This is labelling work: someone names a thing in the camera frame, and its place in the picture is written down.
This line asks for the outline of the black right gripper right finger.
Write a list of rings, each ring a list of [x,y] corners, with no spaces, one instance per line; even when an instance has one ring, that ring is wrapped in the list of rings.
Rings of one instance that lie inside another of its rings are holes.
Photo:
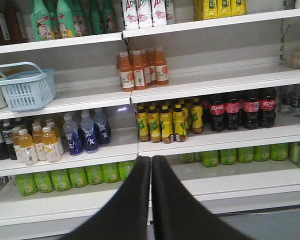
[[[184,187],[165,156],[151,162],[151,200],[157,240],[248,240],[212,214]]]

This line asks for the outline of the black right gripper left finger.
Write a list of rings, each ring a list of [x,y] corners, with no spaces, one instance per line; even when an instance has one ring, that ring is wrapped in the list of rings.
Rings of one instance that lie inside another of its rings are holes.
[[[151,160],[139,156],[113,197],[62,240],[146,240]]]

